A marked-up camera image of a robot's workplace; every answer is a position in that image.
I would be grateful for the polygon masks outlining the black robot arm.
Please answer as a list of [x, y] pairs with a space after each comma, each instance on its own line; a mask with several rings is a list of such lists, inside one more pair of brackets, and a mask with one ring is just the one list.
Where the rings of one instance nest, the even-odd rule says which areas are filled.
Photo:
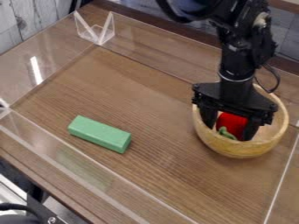
[[155, 0], [163, 13], [187, 24], [203, 19], [217, 28], [222, 46], [220, 81], [193, 85], [193, 103], [213, 128], [218, 113], [248, 118], [241, 139], [249, 141], [270, 124], [277, 104], [254, 86], [256, 72], [276, 56], [268, 0]]

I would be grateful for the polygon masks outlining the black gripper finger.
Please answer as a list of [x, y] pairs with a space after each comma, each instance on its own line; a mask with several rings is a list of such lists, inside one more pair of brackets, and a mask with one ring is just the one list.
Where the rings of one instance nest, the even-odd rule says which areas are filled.
[[258, 117], [250, 117], [244, 131], [245, 141], [250, 141], [254, 138], [256, 134], [258, 133], [260, 126], [261, 126], [261, 119]]
[[206, 126], [213, 129], [218, 120], [218, 110], [216, 108], [202, 107], [201, 118]]

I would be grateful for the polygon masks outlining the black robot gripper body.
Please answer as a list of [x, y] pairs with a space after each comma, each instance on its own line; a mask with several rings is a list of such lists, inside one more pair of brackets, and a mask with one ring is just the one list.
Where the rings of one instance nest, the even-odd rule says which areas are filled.
[[250, 87], [246, 92], [242, 87], [238, 89], [222, 89], [220, 82], [197, 83], [191, 87], [194, 91], [193, 103], [201, 109], [209, 107], [218, 112], [228, 112], [246, 118], [258, 117], [261, 126], [272, 125], [278, 105]]

